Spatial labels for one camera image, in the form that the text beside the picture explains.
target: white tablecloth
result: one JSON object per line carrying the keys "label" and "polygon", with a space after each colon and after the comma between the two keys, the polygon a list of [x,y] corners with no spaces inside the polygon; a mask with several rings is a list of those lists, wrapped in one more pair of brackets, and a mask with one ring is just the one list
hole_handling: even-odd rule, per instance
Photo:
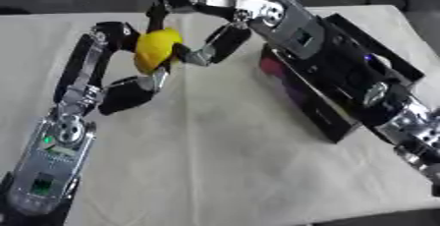
{"label": "white tablecloth", "polygon": [[[440,104],[440,60],[397,9],[332,7],[408,59],[427,77],[415,93]],[[0,18],[0,170],[12,170],[79,36],[96,22],[143,14]],[[186,43],[199,47],[222,23],[174,16]],[[68,225],[295,225],[373,213],[438,207],[430,184],[389,144],[360,128],[335,145],[256,63],[254,35],[209,68],[179,65],[150,103],[113,116],[92,114],[97,141],[83,171]],[[106,82],[135,73],[131,55],[111,61]]]}

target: table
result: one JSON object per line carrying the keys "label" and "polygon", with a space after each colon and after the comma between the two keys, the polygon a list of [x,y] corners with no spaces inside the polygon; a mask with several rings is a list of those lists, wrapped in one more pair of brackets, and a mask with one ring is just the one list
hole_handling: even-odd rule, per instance
{"label": "table", "polygon": [[[310,9],[338,12],[421,69],[415,94],[440,104],[440,60],[391,6]],[[141,13],[0,18],[0,169],[12,170],[78,37],[96,22]],[[222,20],[176,15],[168,25],[199,47]],[[392,147],[360,128],[326,142],[257,69],[254,35],[209,68],[179,65],[141,108],[90,119],[98,140],[68,225],[296,225],[374,213],[438,207],[430,184]],[[135,73],[129,53],[111,61],[105,82]]]}

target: yellow object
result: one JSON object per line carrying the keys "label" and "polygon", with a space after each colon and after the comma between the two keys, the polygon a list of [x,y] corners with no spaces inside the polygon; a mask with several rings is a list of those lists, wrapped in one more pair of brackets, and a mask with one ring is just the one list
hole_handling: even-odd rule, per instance
{"label": "yellow object", "polygon": [[144,74],[150,74],[163,61],[172,59],[174,43],[182,43],[181,35],[172,28],[141,34],[137,40],[135,65]]}

